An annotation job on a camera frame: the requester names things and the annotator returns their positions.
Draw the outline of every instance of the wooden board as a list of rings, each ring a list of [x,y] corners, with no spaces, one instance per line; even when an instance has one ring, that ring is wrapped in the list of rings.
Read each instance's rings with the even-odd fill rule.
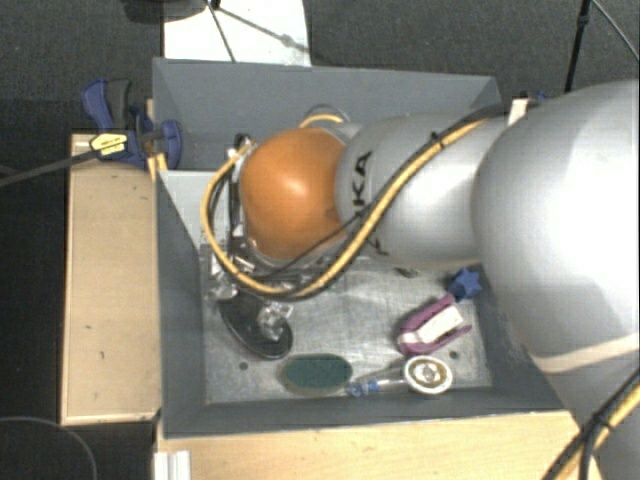
[[[577,432],[564,411],[277,434],[162,440],[193,480],[535,480]],[[571,479],[577,478],[574,473]],[[600,479],[592,463],[589,478]]]
[[[89,137],[73,137],[74,154]],[[63,425],[148,420],[160,407],[153,210],[148,173],[97,160],[71,171]]]

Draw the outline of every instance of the green oval object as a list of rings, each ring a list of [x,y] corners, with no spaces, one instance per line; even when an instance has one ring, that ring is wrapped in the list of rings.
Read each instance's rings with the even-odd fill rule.
[[[337,391],[349,382],[353,368],[334,354],[310,354],[290,359],[282,376],[285,386],[303,394]]]

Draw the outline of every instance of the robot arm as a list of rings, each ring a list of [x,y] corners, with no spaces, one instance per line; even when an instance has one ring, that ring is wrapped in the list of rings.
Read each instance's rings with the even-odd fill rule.
[[[295,299],[330,283],[364,247],[404,268],[481,262],[532,359],[583,423],[639,363],[638,81],[545,102],[512,126],[503,115],[460,117],[410,115],[268,139],[239,179],[254,258],[277,268],[311,248],[310,271],[325,255],[338,260],[300,286],[256,280],[233,262],[227,270],[263,297]],[[363,222],[318,245],[340,229],[336,215]],[[636,410],[599,453],[607,478],[640,471],[638,443]]]

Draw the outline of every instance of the purple clip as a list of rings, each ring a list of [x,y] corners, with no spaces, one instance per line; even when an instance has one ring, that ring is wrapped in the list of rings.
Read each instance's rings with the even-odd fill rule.
[[[448,293],[438,302],[411,315],[402,325],[397,339],[405,356],[430,354],[468,333],[471,325],[461,326],[462,316]]]

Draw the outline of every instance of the black base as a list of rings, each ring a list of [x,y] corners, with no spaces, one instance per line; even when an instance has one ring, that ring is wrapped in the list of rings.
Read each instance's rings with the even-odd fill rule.
[[[278,341],[265,338],[258,325],[258,313],[262,301],[246,293],[239,293],[229,301],[218,302],[224,323],[233,335],[254,354],[264,359],[281,359],[293,346],[293,332],[287,322],[283,323]]]

